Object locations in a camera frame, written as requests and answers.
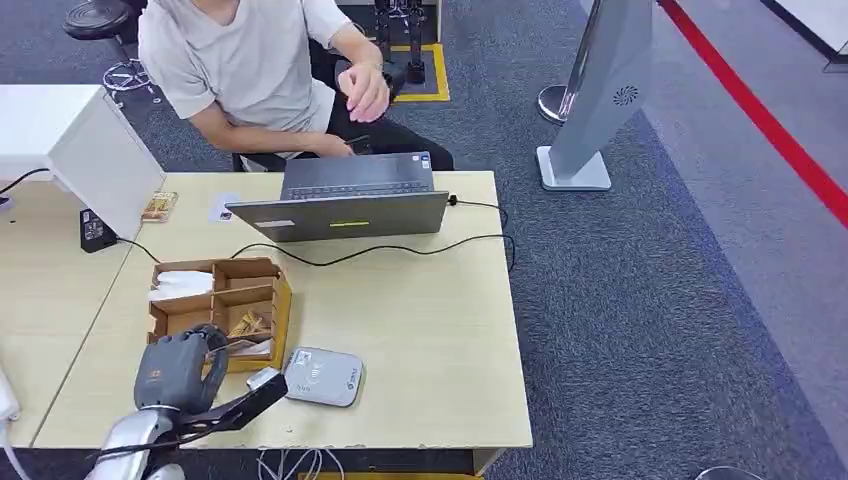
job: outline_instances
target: white cable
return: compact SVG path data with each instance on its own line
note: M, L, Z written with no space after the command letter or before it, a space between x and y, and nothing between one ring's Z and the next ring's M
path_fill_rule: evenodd
M6 451L6 456L9 457L9 463L12 464L12 468L14 468L15 472L18 473L18 476L21 477L21 480L30 480L29 476L27 476L24 471L24 467L21 466L21 462L18 461L15 451L12 449L12 442L9 440L9 435L6 432L8 426L9 424L5 421L0 422L0 441L3 442L3 450Z
M329 449L325 449L324 451L327 452L327 455L329 455L334 462L336 462L336 465L339 467L339 474L342 476L342 480L344 480L344 468L342 468L342 462L340 462L339 459L336 458L333 452L331 452Z
M303 454L300 456L300 458L297 459L297 462L295 462L295 464L291 468L291 470L289 470L289 472L286 474L286 476L283 477L282 476L282 474L283 474L283 464L285 464L286 455L288 455L288 450L281 450L280 465L277 468L277 473L274 473L274 471L271 469L271 467L269 467L268 464L265 463L265 453L266 452L267 452L267 450L262 450L259 453L259 458L256 459L256 462L258 463L258 465L257 465L257 476L259 477L259 480L265 480L263 471L268 473L268 475L270 475L273 480L289 480L291 478L291 476L294 475L295 471L297 470L297 467L300 466L300 464L303 462L303 460L306 458L306 456L309 455L310 453L313 455L312 464L310 464L309 470L306 472L306 475L304 476L304 480L315 480L315 479L317 479L318 475L321 473L321 469L323 468L323 464L324 464L324 458L323 458L323 454L321 453L321 450L319 450L317 448L310 448L309 450L303 452ZM339 466L339 469L341 469L341 464L339 463L338 459L335 458L335 456L332 453L330 453L330 456L333 457L333 460L336 461L336 464Z

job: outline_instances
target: man's hand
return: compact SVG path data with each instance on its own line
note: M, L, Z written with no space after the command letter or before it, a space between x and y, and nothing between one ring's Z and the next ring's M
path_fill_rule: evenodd
M350 148L350 145L347 145L341 138L329 134L318 136L310 151L322 157L349 157L353 155L353 149Z
M339 75L339 87L347 95L352 122L371 123L389 108L389 86L378 65L354 64Z

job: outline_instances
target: laptop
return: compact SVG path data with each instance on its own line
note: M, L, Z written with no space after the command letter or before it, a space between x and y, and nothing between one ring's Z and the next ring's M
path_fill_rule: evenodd
M226 208L274 242L436 233L449 192L427 152L292 159L280 200Z

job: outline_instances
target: gray t-shirt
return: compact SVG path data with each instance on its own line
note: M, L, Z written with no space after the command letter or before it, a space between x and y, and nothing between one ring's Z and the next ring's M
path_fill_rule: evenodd
M234 125L325 132L335 92L312 78L308 37L350 20L334 0L241 0L222 26L191 0L150 0L139 58L180 118L217 101Z

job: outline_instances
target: man's arm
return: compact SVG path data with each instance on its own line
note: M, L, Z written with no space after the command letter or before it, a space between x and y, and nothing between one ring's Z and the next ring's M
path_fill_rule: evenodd
M383 55L376 45L368 41L351 23L343 26L330 38L353 64L339 75L339 88L347 95L350 119L356 122L373 122L389 108L389 86L383 78Z
M313 152L322 157L353 155L344 140L324 133L290 133L261 127L237 127L217 102L189 118L213 147L237 153Z

